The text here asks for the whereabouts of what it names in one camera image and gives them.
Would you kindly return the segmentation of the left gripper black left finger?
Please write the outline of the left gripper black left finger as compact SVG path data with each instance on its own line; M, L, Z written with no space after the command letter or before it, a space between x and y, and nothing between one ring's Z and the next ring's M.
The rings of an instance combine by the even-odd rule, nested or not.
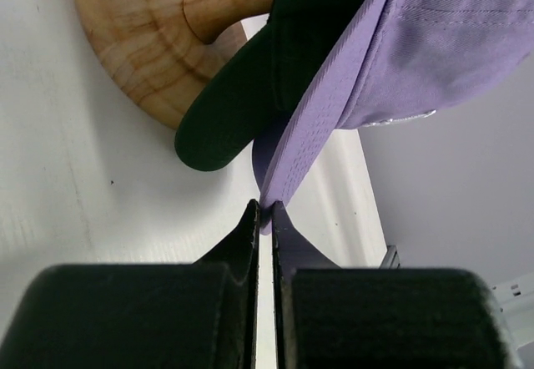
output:
M251 368L259 206L189 264L54 265L18 307L21 368Z

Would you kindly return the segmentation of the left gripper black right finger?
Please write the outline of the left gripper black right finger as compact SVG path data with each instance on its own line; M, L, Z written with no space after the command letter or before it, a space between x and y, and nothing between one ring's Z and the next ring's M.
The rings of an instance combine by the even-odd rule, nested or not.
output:
M281 368L518 368L495 297L468 270L341 268L271 209Z

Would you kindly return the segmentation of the lilac baseball cap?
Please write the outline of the lilac baseball cap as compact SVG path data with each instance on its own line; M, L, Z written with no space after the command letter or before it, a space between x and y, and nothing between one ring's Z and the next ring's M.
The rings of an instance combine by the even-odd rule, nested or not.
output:
M533 49L533 0L365 0L291 117L253 147L261 231L331 133L426 118L502 81Z

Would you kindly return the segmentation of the dark green baseball cap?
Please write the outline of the dark green baseball cap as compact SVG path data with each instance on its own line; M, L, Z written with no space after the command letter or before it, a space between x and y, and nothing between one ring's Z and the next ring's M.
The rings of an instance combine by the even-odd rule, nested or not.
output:
M191 169L222 169L274 122L288 118L315 77L346 58L355 84L386 0L274 0L267 23L215 74L182 119L175 152Z

